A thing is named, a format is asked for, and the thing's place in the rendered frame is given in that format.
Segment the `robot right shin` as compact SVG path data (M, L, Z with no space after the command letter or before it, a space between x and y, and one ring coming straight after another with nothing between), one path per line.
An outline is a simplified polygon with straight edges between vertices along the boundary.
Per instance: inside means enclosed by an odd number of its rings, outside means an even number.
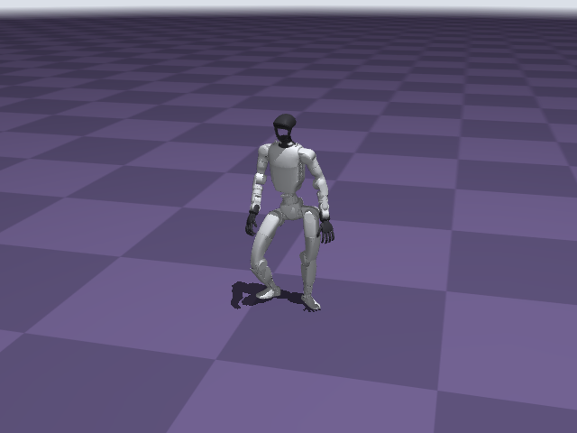
M251 269L251 268L250 268ZM270 271L270 267L267 266L263 271L261 272L257 272L254 269L251 269L251 271L253 272L253 274L263 283L265 284L268 288L270 287L270 289L272 290L272 288L274 290L277 289L277 286L275 284L275 282L272 279L272 272Z

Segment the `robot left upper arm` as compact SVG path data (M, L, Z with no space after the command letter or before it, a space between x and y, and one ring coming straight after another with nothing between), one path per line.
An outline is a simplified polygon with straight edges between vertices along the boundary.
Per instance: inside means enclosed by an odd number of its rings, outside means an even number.
M311 149L300 148L298 151L299 159L307 165L310 173L315 177L313 180L313 188L319 189L318 182L325 180L323 172L316 159L316 153ZM326 180L325 180L326 182Z

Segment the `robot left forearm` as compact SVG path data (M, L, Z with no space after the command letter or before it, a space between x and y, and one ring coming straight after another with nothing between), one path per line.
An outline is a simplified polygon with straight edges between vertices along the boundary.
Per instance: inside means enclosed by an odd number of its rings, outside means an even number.
M318 182L319 191L316 193L318 196L318 208L322 212L322 217L329 217L329 204L328 202L328 187L325 180L320 180Z

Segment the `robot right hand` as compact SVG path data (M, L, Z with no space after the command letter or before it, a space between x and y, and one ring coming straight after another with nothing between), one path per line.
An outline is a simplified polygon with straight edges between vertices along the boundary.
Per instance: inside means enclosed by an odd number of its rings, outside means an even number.
M245 227L245 232L247 233L247 235L256 235L253 230L252 230L252 225L254 224L255 227L257 227L257 224L255 222L255 216L258 215L259 213L259 209L260 206L259 205L255 205L253 210L249 210L250 215L247 218L247 224Z

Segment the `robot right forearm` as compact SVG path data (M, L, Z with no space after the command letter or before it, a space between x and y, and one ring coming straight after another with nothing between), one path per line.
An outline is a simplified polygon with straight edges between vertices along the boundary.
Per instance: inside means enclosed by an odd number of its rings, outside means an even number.
M250 206L250 210L253 210L255 205L259 205L261 210L261 193L263 191L263 187L259 184L256 184L257 173L254 175L253 184L252 184L252 204Z

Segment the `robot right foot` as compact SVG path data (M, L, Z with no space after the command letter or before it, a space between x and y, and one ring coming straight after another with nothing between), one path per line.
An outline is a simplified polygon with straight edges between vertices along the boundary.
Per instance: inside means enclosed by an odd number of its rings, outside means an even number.
M266 288L265 290L263 290L261 292L256 293L256 297L259 299L269 299L269 298L272 298L275 296L280 296L280 293L281 293L281 290L280 290L279 286L277 286L276 290L274 290L273 288L271 290L269 287L269 288Z

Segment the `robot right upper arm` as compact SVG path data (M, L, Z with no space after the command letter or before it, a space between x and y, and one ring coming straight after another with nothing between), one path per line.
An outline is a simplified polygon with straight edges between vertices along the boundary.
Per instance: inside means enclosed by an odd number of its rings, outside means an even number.
M269 155L268 149L270 148L271 143L266 143L262 145L258 150L258 161L257 161L257 179L256 184L265 184L267 175L265 175L265 171L267 169Z

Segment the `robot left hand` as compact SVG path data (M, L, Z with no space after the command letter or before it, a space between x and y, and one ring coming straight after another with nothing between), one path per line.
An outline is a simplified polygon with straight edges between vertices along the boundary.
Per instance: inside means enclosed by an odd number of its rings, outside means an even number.
M325 244L327 244L328 236L329 236L329 241L328 241L328 243L330 243L330 242L331 242L331 239L332 239L332 241L334 240L333 227L332 227L331 223L329 222L329 220L330 220L330 215L329 215L329 217L323 218L323 217L322 217L322 212L319 212L319 216L320 216L320 221L321 221L322 223L320 224L320 228L319 228L319 230L318 230L318 233L317 233L316 237L319 237L319 234L320 234L320 232L321 232L321 230L322 230L322 242L321 242L321 243L323 243L324 240L325 240ZM331 232L330 232L330 231L331 231ZM327 233L328 233L328 234L327 234ZM332 233L332 238L331 238L331 233Z

